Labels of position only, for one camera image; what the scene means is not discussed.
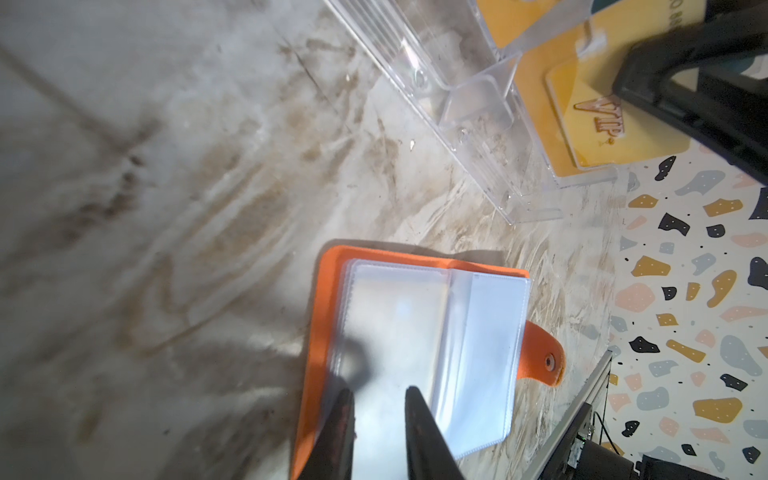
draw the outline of marble surface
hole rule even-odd
[[[320,2],[6,2],[0,95],[2,478],[286,478],[334,243],[530,270],[568,371],[468,478],[605,350],[626,183],[510,227]]]

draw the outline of terrazzo wallpaper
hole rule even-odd
[[[768,478],[768,187],[692,142],[633,164],[628,190],[611,439],[633,462]]]

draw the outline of orange leather cover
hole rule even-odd
[[[346,262],[362,259],[378,262],[401,263],[415,266],[467,270],[469,272],[529,278],[528,272],[503,266],[482,265],[450,258],[422,257],[409,253],[394,253],[369,248],[339,245],[328,249],[320,259],[315,289],[315,304],[310,325],[310,347],[306,358],[304,390],[299,412],[299,428],[296,432],[296,448],[293,453],[291,479],[296,480],[306,464],[317,437],[320,417],[320,400],[326,381],[326,362],[333,340],[338,304],[339,286]],[[547,357],[554,359],[554,367],[548,368]],[[518,379],[536,379],[550,386],[559,385],[565,371],[565,353],[560,343],[540,326],[525,323],[525,333],[520,352]]]

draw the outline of terrazzo pattern wall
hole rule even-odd
[[[768,478],[768,187],[692,142],[628,190],[611,438],[633,462]]]

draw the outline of marble countertop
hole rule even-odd
[[[467,478],[518,478],[605,351],[626,183],[509,226],[320,2],[277,3],[0,20],[0,477],[286,478],[334,243],[531,272],[568,370]]]

